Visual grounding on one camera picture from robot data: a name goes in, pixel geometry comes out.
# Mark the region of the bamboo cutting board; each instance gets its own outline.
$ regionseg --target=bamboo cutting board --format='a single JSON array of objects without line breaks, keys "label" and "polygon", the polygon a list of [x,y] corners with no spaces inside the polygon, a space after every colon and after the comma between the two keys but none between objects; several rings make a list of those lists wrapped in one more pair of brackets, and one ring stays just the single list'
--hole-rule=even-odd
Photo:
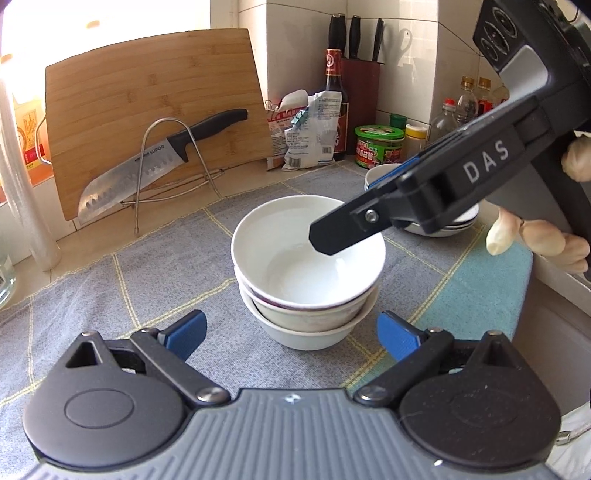
[{"label": "bamboo cutting board", "polygon": [[[193,125],[232,108],[248,120],[199,142],[211,170],[272,153],[271,136],[248,30],[197,30],[139,38],[83,53],[46,69],[47,135],[61,208],[78,214],[84,188],[141,150],[146,129],[172,116]],[[180,131],[152,130],[146,146]],[[189,162],[150,187],[202,173],[192,145]]]}]

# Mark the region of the glove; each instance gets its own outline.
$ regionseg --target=glove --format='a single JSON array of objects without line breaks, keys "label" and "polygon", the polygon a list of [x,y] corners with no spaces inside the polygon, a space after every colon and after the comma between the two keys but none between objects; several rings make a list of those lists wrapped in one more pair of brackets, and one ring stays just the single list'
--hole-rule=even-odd
[{"label": "glove", "polygon": [[[562,169],[573,180],[591,181],[591,138],[579,137],[562,157]],[[585,273],[589,266],[589,243],[582,237],[563,233],[545,220],[522,220],[499,208],[499,217],[486,236],[491,255],[508,250],[517,234],[535,254],[542,255],[567,273]]]}]

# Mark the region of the snack package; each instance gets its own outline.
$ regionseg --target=snack package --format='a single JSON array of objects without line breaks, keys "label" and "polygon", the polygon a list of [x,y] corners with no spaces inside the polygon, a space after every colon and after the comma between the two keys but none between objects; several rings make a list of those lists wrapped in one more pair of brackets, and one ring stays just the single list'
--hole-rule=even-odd
[{"label": "snack package", "polygon": [[308,108],[292,120],[285,130],[285,165],[283,170],[298,170],[334,162],[337,124],[340,115],[340,92],[319,92],[308,97]]},{"label": "snack package", "polygon": [[291,121],[296,114],[308,105],[308,93],[305,90],[286,95],[280,105],[267,102],[267,123],[271,131],[273,156],[267,157],[267,170],[272,170],[285,163],[287,144],[285,130],[291,127]]}]

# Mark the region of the condiment bottle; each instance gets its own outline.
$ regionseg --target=condiment bottle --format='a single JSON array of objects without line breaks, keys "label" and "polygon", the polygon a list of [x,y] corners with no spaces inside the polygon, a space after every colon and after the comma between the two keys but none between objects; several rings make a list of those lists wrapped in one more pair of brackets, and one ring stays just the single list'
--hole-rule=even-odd
[{"label": "condiment bottle", "polygon": [[445,102],[443,102],[442,108],[441,113],[431,122],[431,129],[429,130],[429,136],[427,139],[429,145],[439,140],[441,137],[445,137],[445,135],[453,132],[458,127],[455,117],[455,100],[453,98],[446,98]]},{"label": "condiment bottle", "polygon": [[407,124],[402,142],[402,160],[413,158],[427,146],[427,128]]},{"label": "condiment bottle", "polygon": [[456,120],[460,127],[471,121],[478,113],[478,99],[474,95],[474,79],[462,77],[462,94],[457,101]]},{"label": "condiment bottle", "polygon": [[335,160],[342,160],[347,150],[347,128],[349,126],[349,96],[341,79],[341,51],[338,48],[326,50],[326,88],[329,92],[341,92],[340,116],[335,142]]},{"label": "condiment bottle", "polygon": [[492,110],[491,81],[487,78],[478,79],[478,116]]}]

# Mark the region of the kitchen knife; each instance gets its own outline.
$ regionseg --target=kitchen knife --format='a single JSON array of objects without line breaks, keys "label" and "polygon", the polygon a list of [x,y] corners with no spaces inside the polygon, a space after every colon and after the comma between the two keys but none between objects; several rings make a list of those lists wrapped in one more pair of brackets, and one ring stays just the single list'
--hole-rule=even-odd
[{"label": "kitchen knife", "polygon": [[361,17],[353,15],[349,29],[349,58],[356,59],[361,43]]},{"label": "kitchen knife", "polygon": [[339,48],[340,14],[333,14],[330,17],[329,25],[329,48]]},{"label": "kitchen knife", "polygon": [[[195,141],[212,137],[227,127],[248,119],[244,108],[226,110],[193,125]],[[189,132],[182,130],[159,143],[146,147],[142,165],[141,188],[145,188],[173,169],[189,161],[186,147],[191,143]],[[78,220],[86,223],[133,195],[138,183],[139,154],[92,180],[82,192],[78,204]]]},{"label": "kitchen knife", "polygon": [[382,47],[384,40],[384,20],[378,18],[378,25],[375,28],[375,39],[374,39],[374,54],[372,55],[372,61],[378,61],[379,49]]},{"label": "kitchen knife", "polygon": [[345,47],[347,46],[347,17],[345,14],[339,14],[337,22],[339,24],[339,43],[337,48],[342,52],[344,57]]}]

